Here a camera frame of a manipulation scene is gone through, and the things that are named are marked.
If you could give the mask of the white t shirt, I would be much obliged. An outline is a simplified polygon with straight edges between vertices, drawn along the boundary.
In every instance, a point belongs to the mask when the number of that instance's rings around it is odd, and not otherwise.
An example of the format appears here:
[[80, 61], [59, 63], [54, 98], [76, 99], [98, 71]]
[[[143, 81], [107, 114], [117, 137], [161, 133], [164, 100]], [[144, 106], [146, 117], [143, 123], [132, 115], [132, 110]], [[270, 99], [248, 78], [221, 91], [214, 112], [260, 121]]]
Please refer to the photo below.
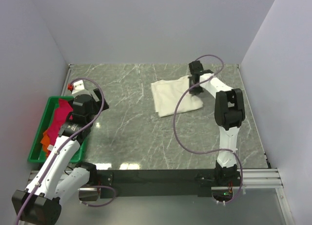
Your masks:
[[151, 83], [155, 112], [159, 117], [176, 113], [195, 111], [203, 107], [203, 101], [195, 96], [183, 93], [189, 88], [188, 76], [176, 80], [160, 80]]

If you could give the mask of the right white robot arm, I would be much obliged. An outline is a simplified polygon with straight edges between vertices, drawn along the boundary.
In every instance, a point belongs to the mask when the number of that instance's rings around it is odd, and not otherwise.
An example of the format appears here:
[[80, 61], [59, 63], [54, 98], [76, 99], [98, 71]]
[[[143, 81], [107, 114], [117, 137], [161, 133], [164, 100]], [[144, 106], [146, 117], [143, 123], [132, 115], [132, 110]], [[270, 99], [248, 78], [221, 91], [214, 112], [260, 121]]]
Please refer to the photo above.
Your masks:
[[205, 70], [199, 60], [189, 63], [190, 94], [198, 95], [205, 90], [215, 99], [214, 119], [220, 130], [220, 142], [214, 181], [221, 186], [240, 175], [237, 171], [237, 137], [245, 119], [243, 92], [232, 88], [218, 79], [210, 70]]

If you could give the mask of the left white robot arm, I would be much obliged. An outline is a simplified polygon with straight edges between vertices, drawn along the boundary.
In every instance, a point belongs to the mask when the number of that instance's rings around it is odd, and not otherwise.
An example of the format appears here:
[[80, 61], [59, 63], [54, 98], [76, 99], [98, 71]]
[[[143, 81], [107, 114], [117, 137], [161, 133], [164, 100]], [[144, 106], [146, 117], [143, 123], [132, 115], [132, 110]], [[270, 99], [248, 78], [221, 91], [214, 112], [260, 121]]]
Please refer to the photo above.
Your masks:
[[90, 134], [93, 123], [109, 108], [100, 88], [94, 89], [93, 94], [86, 89], [74, 89], [72, 94], [73, 110], [60, 128], [50, 155], [25, 190], [16, 190], [12, 196], [16, 223], [54, 225], [62, 206], [79, 188], [98, 184], [97, 167], [90, 163], [78, 164], [61, 179], [71, 158]]

